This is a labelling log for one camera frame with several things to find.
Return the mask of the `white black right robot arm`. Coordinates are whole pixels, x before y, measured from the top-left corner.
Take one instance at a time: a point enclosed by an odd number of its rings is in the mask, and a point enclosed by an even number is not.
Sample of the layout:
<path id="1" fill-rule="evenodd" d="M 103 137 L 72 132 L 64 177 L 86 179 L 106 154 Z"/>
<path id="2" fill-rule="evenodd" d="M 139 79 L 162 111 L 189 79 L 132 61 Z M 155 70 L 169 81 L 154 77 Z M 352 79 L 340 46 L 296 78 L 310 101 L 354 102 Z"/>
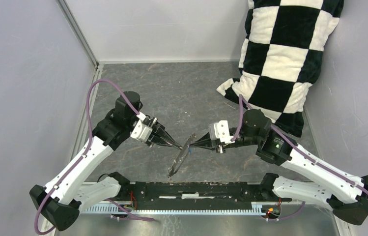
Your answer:
<path id="1" fill-rule="evenodd" d="M 191 143 L 193 148 L 218 153 L 247 146 L 256 146 L 261 160 L 308 179 L 301 182 L 267 173 L 259 187 L 262 199 L 289 198 L 315 204 L 353 225 L 363 224 L 368 217 L 368 175 L 352 175 L 311 154 L 275 128 L 260 110 L 245 111 L 236 128 L 229 128 L 225 120 L 212 123 L 207 134 Z"/>

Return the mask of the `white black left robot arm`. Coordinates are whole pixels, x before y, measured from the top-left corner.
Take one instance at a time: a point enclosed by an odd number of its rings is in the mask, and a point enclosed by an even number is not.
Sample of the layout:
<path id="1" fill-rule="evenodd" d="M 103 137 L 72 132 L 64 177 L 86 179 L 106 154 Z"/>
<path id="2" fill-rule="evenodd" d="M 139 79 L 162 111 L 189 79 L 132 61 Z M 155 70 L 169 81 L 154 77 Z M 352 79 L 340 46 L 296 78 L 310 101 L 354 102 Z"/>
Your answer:
<path id="1" fill-rule="evenodd" d="M 102 181 L 81 190 L 81 185 L 95 168 L 124 141 L 132 138 L 149 147 L 165 146 L 182 150 L 157 118 L 136 114 L 143 107 L 140 95 L 124 92 L 96 127 L 92 140 L 87 141 L 71 162 L 45 186 L 34 185 L 29 195 L 37 211 L 58 231 L 68 229 L 80 213 L 94 204 L 115 197 L 125 200 L 130 194 L 128 180 L 110 174 Z"/>

